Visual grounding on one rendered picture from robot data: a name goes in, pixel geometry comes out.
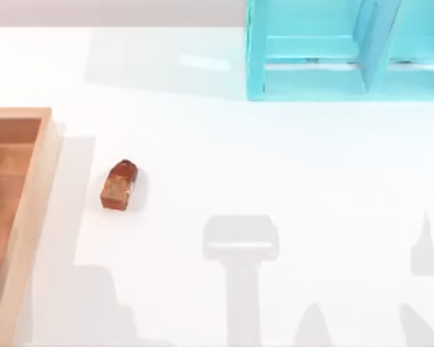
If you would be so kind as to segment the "brown bread loaf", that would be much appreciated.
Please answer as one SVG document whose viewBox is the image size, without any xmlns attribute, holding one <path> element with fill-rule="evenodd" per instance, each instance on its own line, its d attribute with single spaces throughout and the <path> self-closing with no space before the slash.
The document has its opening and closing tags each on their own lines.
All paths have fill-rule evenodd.
<svg viewBox="0 0 434 347">
<path fill-rule="evenodd" d="M 138 168 L 130 160 L 119 161 L 108 173 L 100 193 L 105 209 L 125 211 L 137 180 Z"/>
</svg>

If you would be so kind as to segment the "light blue rack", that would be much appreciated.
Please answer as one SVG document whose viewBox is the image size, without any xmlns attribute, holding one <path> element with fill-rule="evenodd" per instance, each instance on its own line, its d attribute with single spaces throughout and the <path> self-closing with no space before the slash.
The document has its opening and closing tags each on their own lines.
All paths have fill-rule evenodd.
<svg viewBox="0 0 434 347">
<path fill-rule="evenodd" d="M 250 100 L 434 101 L 434 0 L 245 0 Z"/>
</svg>

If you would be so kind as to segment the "shallow salmon-coloured box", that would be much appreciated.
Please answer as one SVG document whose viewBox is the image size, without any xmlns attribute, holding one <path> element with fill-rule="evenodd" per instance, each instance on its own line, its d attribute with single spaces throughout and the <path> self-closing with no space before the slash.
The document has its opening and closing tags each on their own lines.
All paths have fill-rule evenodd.
<svg viewBox="0 0 434 347">
<path fill-rule="evenodd" d="M 0 107 L 0 347 L 12 347 L 62 136 L 50 108 Z"/>
</svg>

